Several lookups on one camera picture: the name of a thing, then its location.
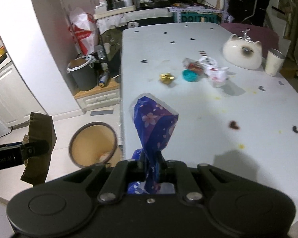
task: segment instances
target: metal bolt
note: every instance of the metal bolt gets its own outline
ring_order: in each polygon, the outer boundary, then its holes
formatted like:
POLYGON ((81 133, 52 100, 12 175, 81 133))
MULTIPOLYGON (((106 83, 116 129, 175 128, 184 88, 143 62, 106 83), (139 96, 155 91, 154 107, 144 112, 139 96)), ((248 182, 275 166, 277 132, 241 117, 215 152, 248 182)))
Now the metal bolt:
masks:
POLYGON ((102 201, 106 201, 106 202, 109 202, 109 201, 113 201, 115 198, 116 198, 116 195, 114 193, 103 193, 99 196, 99 198, 102 200, 102 201))
POLYGON ((148 203, 148 204, 152 204, 152 203, 155 203, 155 202, 156 202, 155 199, 147 199, 147 203, 148 203))
POLYGON ((199 201, 203 198, 203 195, 198 192, 190 192, 187 194, 187 199, 190 201, 199 201))

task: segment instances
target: purple floral wrapper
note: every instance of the purple floral wrapper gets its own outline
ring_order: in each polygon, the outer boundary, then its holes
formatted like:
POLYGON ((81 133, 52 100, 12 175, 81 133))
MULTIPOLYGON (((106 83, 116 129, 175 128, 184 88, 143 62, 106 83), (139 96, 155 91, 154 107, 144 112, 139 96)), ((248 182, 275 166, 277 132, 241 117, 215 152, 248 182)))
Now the purple floral wrapper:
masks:
MULTIPOLYGON (((161 185, 157 183, 155 155, 157 151, 162 151, 167 146, 179 115, 170 106, 151 94, 140 95, 131 105, 130 110, 142 144, 142 149, 137 149, 132 158, 138 160, 143 151, 148 161, 148 172, 145 183, 131 183, 128 193, 155 194, 161 189, 161 185)), ((166 190, 168 190, 166 193, 172 193, 171 189, 166 190)))

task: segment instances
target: gold foil wrapper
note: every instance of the gold foil wrapper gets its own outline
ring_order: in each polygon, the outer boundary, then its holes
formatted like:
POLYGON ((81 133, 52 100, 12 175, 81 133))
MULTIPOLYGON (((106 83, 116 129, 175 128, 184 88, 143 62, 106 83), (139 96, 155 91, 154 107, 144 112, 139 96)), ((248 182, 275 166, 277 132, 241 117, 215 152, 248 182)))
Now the gold foil wrapper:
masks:
POLYGON ((160 81, 163 84, 169 85, 174 80, 174 76, 171 73, 160 74, 160 81))

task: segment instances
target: trash can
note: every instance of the trash can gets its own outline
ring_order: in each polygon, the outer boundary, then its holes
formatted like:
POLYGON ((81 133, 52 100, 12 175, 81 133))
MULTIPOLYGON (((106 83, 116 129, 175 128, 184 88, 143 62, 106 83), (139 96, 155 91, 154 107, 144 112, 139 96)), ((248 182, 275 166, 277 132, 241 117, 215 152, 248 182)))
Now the trash can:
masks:
POLYGON ((70 141, 69 154, 75 165, 84 168, 107 163, 117 149, 117 136, 104 122, 91 122, 81 127, 70 141))
POLYGON ((97 77, 94 72, 96 59, 92 55, 82 56, 72 60, 67 67, 67 73, 71 74, 81 91, 88 91, 97 85, 97 77))

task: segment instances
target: white table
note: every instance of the white table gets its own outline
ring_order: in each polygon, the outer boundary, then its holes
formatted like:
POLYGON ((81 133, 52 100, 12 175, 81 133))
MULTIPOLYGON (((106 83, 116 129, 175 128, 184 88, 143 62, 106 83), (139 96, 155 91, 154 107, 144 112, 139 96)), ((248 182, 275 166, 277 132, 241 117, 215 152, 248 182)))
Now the white table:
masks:
POLYGON ((280 74, 271 77, 262 68, 251 71, 228 63, 222 46, 230 35, 214 23, 151 25, 123 32, 126 157, 141 148, 129 105, 138 95, 151 93, 179 113, 162 152, 165 159, 181 160, 189 167, 209 163, 281 190, 295 202, 297 221, 298 134, 293 126, 298 129, 298 94, 280 74), (208 79, 189 83, 182 78, 182 60, 198 60, 199 51, 229 66, 230 81, 224 88, 213 88, 208 79), (176 77, 172 86, 159 81, 159 74, 167 72, 176 77), (231 121, 240 129, 230 129, 231 121))

